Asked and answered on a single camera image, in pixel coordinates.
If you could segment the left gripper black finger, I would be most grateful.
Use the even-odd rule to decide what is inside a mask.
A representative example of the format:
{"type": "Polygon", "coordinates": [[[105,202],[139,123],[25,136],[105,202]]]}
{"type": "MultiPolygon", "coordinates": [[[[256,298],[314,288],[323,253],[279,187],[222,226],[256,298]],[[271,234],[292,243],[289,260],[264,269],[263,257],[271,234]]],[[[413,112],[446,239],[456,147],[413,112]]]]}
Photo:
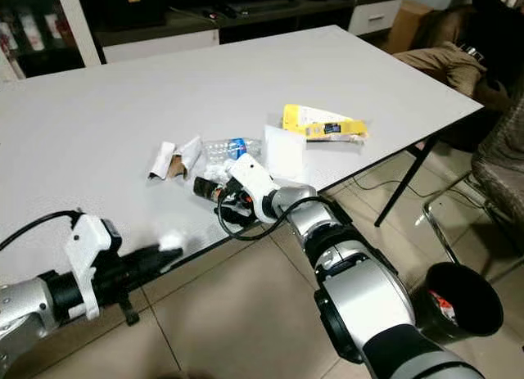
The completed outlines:
{"type": "Polygon", "coordinates": [[[161,249],[160,246],[147,246],[138,251],[139,267],[165,267],[181,256],[180,248],[161,249]]]}
{"type": "Polygon", "coordinates": [[[164,260],[153,258],[144,260],[139,265],[139,279],[142,282],[152,282],[154,279],[169,273],[179,263],[179,259],[165,258],[164,260]]]}

